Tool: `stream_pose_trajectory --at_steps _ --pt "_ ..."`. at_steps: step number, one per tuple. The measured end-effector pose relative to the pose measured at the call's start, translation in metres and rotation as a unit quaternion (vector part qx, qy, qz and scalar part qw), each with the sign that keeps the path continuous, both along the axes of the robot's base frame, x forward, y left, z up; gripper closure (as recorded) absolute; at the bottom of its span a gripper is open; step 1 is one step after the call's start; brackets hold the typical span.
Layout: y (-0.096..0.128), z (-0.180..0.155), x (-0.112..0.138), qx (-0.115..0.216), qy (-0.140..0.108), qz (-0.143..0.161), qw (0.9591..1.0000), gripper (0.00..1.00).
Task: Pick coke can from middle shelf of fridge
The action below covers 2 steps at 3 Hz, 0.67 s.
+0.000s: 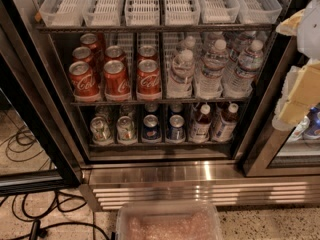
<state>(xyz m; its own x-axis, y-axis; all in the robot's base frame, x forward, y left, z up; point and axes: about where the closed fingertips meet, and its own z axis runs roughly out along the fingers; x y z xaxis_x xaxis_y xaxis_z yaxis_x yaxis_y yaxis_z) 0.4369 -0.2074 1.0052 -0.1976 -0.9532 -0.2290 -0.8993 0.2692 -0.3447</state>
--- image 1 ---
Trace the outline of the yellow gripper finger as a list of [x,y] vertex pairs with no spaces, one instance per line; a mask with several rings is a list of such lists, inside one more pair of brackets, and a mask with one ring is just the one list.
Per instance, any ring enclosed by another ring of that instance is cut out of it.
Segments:
[[320,61],[310,59],[303,67],[292,66],[286,75],[272,126],[289,131],[320,102]]
[[304,9],[296,12],[276,27],[276,32],[285,36],[296,36],[300,21],[304,15]]

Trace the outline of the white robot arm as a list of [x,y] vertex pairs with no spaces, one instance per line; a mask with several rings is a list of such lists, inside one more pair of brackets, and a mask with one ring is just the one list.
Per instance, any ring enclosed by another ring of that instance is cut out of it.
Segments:
[[320,102],[320,0],[311,0],[304,9],[281,22],[276,32],[295,36],[297,50],[309,59],[302,67],[290,68],[275,107],[273,128],[289,131]]

